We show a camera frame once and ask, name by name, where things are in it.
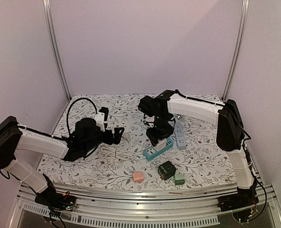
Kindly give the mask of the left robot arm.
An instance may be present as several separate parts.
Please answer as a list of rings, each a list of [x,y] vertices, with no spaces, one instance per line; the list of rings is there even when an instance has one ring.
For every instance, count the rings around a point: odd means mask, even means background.
[[[0,123],[0,170],[12,174],[30,186],[49,206],[59,202],[59,195],[48,184],[48,178],[19,158],[19,151],[49,155],[63,161],[74,162],[88,157],[100,144],[119,144],[123,127],[105,129],[106,124],[93,118],[83,118],[75,124],[68,137],[55,137],[25,125],[14,116]]]

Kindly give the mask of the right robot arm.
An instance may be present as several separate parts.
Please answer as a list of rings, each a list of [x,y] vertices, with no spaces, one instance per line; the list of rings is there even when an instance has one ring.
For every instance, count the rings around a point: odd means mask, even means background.
[[[234,203],[244,207],[252,198],[255,178],[251,171],[251,158],[247,154],[246,141],[251,137],[244,129],[239,109],[234,100],[215,102],[183,95],[178,90],[165,90],[156,97],[149,95],[140,99],[138,110],[152,117],[152,126],[146,136],[156,151],[166,148],[166,140],[174,133],[177,115],[190,117],[215,128],[215,142],[229,158],[237,180]]]

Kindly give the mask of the white cube socket adapter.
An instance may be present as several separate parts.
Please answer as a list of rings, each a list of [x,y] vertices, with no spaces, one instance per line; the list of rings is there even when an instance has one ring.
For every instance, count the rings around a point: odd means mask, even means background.
[[[158,140],[158,143],[154,146],[154,149],[159,152],[162,149],[164,149],[166,146],[167,146],[167,138],[164,138],[162,140]]]

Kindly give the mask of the teal power strip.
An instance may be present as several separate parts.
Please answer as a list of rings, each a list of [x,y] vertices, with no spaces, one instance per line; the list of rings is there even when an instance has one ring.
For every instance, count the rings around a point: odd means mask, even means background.
[[[165,151],[173,147],[173,141],[170,138],[160,140],[156,146],[151,146],[143,151],[143,156],[147,161],[151,161]]]

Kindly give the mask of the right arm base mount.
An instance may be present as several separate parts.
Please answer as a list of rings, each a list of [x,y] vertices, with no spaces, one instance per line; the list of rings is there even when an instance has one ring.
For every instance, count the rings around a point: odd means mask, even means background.
[[[237,193],[221,196],[217,200],[220,210],[232,211],[233,218],[238,223],[250,222],[253,215],[258,212],[259,200],[256,191],[238,189]]]

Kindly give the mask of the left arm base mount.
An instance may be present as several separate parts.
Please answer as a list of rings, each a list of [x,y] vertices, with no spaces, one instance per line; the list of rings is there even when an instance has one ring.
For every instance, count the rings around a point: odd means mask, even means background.
[[[65,193],[51,193],[37,194],[35,202],[52,208],[54,210],[67,210],[72,211],[75,208],[77,198],[70,194],[69,191]]]

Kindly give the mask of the pink plug adapter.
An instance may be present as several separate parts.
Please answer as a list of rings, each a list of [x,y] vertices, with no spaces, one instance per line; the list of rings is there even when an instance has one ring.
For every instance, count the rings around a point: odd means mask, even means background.
[[[143,176],[143,173],[141,171],[133,173],[132,177],[133,177],[133,181],[135,183],[140,183],[140,182],[144,181],[144,176]]]

